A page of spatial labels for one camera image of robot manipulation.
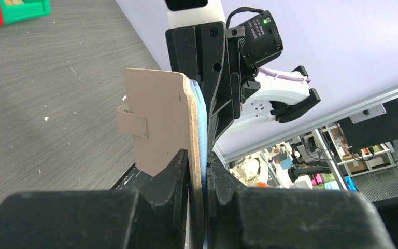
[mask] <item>bolt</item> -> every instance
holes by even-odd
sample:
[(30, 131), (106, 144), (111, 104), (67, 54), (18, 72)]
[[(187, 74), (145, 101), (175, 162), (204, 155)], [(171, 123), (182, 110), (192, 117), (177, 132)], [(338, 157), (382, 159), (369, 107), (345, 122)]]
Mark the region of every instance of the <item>bolt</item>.
[(212, 37), (216, 37), (218, 34), (219, 34), (219, 31), (217, 31), (216, 28), (212, 28), (212, 29), (210, 30), (210, 35), (211, 35)]

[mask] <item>metal bracket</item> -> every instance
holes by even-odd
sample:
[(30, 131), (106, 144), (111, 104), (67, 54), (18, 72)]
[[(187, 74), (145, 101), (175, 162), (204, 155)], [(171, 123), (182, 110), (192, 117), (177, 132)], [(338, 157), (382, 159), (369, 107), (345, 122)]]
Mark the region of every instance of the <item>metal bracket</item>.
[(367, 109), (368, 113), (359, 112), (350, 116), (352, 123), (359, 123), (387, 113), (382, 104)]

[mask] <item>purple cable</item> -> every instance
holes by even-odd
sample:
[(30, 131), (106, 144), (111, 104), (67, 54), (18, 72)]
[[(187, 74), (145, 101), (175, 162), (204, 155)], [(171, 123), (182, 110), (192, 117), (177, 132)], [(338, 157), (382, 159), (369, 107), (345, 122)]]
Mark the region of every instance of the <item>purple cable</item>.
[(267, 76), (274, 77), (274, 78), (277, 77), (279, 79), (285, 79), (285, 80), (290, 80), (290, 81), (298, 81), (298, 82), (304, 81), (304, 78), (294, 78), (294, 77), (289, 77), (289, 76), (280, 75), (280, 74), (277, 76), (276, 73), (271, 72), (271, 71), (269, 71), (269, 70), (267, 70), (267, 69), (265, 69), (263, 67), (259, 67), (259, 72), (262, 73), (262, 74), (266, 74)]

